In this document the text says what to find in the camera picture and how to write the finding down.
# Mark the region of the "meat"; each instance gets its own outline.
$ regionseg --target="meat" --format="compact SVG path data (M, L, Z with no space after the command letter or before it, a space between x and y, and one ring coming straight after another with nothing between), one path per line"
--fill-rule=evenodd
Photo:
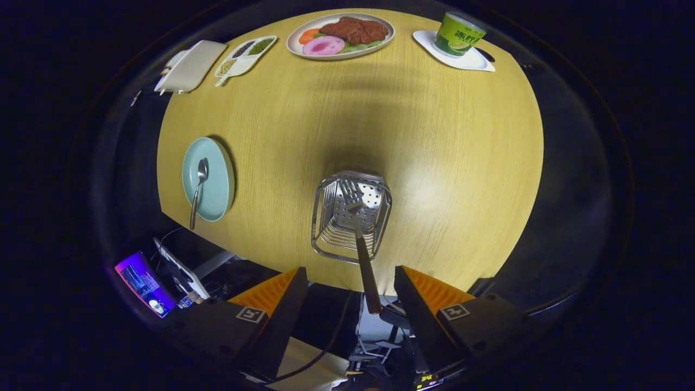
M389 30L379 22L344 16L337 23L329 23L321 27L320 32L347 40L352 45L357 45L359 43L383 40L386 34L389 33Z

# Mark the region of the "dark background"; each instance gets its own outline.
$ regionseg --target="dark background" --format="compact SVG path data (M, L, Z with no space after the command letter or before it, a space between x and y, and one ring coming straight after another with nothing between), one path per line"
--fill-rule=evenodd
M181 358L125 308L66 221L64 175L79 120L110 78L165 32L214 1L3 3L5 140L12 274L6 306L17 355L12 388L234 388ZM635 222L627 257L588 311L567 314L538 345L480 388L694 385L686 329L693 259L692 2L510 1L485 4L565 55L605 98L632 155ZM586 31L591 30L587 39Z

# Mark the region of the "spatula handle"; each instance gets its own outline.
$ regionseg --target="spatula handle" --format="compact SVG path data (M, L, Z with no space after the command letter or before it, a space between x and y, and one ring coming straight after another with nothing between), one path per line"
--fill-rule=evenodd
M367 309L370 314L379 314L382 311L382 302L379 300L377 282L374 279L372 262L369 261L367 243L363 237L359 237L357 242L357 257L359 258L359 271L362 274L362 285L364 287L364 297L367 300Z

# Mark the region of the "black beans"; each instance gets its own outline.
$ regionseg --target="black beans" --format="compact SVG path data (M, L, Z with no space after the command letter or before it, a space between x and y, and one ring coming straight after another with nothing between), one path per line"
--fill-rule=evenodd
M236 53L234 53L232 58L237 58L237 57L241 56L242 54L244 54L244 51L246 51L246 49L248 49L251 45L253 45L254 42L256 42L256 41L251 41L251 42L247 43L246 45L242 46L239 50L236 51Z

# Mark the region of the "light blue plate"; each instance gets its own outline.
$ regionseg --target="light blue plate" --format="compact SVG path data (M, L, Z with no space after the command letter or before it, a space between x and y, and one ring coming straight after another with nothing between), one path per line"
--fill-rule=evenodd
M198 162L208 159L208 179L198 193L198 216L207 221L217 221L231 206L234 199L234 170L227 151L212 138L201 137L188 147L183 158L181 177L183 191L193 205L195 187L198 186Z

